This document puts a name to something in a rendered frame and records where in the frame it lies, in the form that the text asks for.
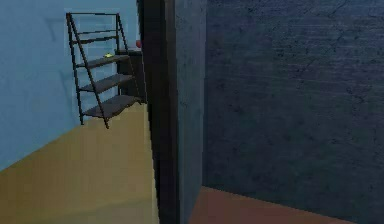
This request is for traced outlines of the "dark brown ladder shelf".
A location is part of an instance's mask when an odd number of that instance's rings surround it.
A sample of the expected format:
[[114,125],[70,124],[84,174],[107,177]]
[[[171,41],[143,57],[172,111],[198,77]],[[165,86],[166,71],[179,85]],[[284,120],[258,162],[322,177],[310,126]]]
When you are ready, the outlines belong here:
[[[116,23],[115,27],[110,30],[79,32],[74,20],[75,15],[112,16]],[[131,57],[128,53],[118,54],[120,41],[123,41],[125,50],[128,50],[121,16],[119,13],[67,12],[65,19],[80,124],[84,124],[84,117],[87,116],[102,119],[105,127],[109,128],[108,122],[111,118],[135,103],[142,103]],[[115,54],[93,60],[87,58],[84,45],[109,40],[115,41]],[[94,79],[93,69],[120,62],[128,63],[131,69],[130,74],[115,73],[99,80]],[[84,111],[81,100],[82,92],[93,93],[97,105]]]

